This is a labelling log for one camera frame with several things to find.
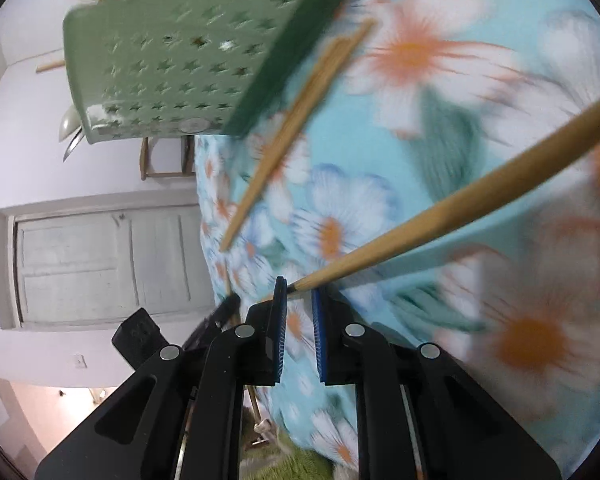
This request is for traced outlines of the wooden chopstick five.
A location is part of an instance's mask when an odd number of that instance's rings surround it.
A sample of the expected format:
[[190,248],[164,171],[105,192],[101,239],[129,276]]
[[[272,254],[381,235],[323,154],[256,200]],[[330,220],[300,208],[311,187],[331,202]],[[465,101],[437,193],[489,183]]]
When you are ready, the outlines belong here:
[[49,63],[45,63],[42,65],[39,65],[36,69],[35,69],[35,73],[36,74],[42,74],[45,72],[49,72],[50,70],[57,70],[58,68],[64,68],[66,66],[66,62],[65,60],[58,60],[58,61],[54,61],[54,62],[49,62]]

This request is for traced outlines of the wooden chopstick one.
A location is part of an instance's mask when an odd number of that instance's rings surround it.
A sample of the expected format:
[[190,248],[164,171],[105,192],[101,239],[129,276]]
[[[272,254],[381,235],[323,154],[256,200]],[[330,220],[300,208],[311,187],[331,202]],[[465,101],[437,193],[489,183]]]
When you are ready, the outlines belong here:
[[304,292],[422,247],[468,226],[555,177],[600,144],[600,100],[546,139],[376,240],[288,287]]

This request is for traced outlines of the wooden chair dark seat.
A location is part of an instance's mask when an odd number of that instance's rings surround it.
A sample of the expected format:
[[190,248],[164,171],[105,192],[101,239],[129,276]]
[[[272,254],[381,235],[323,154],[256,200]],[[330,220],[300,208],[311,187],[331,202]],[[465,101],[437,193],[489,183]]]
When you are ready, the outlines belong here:
[[192,136],[161,142],[143,138],[138,158],[140,180],[192,178],[195,175],[194,158],[195,140]]

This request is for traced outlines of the metal spoon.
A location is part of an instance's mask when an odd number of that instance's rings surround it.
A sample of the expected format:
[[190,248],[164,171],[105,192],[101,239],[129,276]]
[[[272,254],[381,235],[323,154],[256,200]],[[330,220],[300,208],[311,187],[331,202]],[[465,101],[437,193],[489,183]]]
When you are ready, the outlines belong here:
[[64,156],[62,156],[62,160],[65,162],[69,156],[76,150],[76,148],[80,145],[80,143],[83,141],[84,139],[84,131],[83,128],[77,128],[76,131],[73,133],[73,136],[71,138],[71,140],[69,141],[69,144],[66,147]]

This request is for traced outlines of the floral blue tablecloth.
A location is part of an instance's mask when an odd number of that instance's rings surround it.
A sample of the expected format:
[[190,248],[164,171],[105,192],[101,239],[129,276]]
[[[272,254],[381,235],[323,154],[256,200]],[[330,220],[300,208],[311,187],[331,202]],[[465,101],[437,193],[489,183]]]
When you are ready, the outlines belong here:
[[[214,291],[245,306],[546,138],[600,98],[591,0],[351,0],[377,28],[220,241],[308,70],[248,136],[196,143]],[[600,145],[471,226],[344,278],[363,321],[455,356],[571,476],[600,440]]]

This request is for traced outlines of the white ceramic soup spoon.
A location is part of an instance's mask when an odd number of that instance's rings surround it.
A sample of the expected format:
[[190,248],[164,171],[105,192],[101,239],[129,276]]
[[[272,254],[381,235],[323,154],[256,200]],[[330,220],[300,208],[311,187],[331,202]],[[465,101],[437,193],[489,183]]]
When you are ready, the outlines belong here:
[[60,142],[64,142],[69,136],[71,136],[81,127],[82,122],[80,114],[73,105],[70,105],[68,110],[65,111],[65,114],[62,115],[59,126],[58,140]]

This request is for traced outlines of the green star-pattern utensil basket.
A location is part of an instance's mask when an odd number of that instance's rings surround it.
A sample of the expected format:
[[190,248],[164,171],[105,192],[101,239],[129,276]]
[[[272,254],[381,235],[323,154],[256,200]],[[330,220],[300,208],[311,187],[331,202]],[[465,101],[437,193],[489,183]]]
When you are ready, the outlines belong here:
[[71,10],[64,53],[91,144],[243,136],[343,0],[102,0]]

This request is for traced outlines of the white panel door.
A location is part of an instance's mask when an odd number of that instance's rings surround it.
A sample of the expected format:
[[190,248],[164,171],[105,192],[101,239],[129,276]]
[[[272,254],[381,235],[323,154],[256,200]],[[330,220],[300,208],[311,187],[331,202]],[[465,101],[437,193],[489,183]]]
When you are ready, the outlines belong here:
[[2,330],[99,330],[139,308],[163,321],[210,311],[195,190],[0,209]]

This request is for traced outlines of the wooden chopstick two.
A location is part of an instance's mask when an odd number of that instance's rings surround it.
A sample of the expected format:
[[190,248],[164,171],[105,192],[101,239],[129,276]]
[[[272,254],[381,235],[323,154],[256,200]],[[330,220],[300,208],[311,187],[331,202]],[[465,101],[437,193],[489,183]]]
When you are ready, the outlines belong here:
[[302,130],[314,108],[326,96],[332,82],[343,66],[347,64],[352,53],[376,25],[377,21],[374,18],[366,18],[352,35],[338,36],[324,49],[297,99],[294,100],[291,110],[277,130],[273,141],[263,154],[225,231],[220,244],[221,252],[230,249],[248,212],[266,187],[271,174],[282,162],[291,145],[294,144],[296,136]]

